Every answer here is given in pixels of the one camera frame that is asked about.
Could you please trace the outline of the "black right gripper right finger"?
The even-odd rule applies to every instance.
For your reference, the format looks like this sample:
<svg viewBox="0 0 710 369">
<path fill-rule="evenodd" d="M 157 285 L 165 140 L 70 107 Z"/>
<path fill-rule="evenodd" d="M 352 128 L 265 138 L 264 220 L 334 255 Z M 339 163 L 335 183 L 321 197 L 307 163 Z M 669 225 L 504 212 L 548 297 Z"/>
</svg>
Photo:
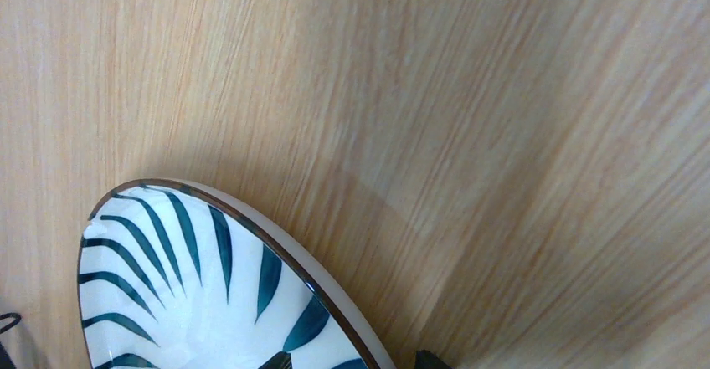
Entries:
<svg viewBox="0 0 710 369">
<path fill-rule="evenodd" d="M 452 369 L 452 367 L 433 352 L 419 350 L 415 353 L 414 369 Z"/>
</svg>

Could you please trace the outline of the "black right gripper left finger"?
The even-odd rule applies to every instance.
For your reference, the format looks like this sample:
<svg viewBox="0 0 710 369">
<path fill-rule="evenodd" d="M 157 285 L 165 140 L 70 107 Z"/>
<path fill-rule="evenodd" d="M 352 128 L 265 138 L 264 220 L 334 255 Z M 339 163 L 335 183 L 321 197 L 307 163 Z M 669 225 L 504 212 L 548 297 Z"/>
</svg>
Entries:
<svg viewBox="0 0 710 369">
<path fill-rule="evenodd" d="M 291 354 L 279 351 L 262 364 L 259 369 L 292 369 Z"/>
</svg>

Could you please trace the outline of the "blue striped white plate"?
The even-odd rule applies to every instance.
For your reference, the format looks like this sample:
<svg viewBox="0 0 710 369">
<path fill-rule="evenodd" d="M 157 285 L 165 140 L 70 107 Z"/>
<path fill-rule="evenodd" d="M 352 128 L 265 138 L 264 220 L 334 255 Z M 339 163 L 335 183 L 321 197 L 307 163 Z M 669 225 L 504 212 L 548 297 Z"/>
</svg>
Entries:
<svg viewBox="0 0 710 369">
<path fill-rule="evenodd" d="M 239 199 L 138 179 L 95 205 L 80 239 L 80 322 L 94 368 L 391 368 L 341 285 Z"/>
</svg>

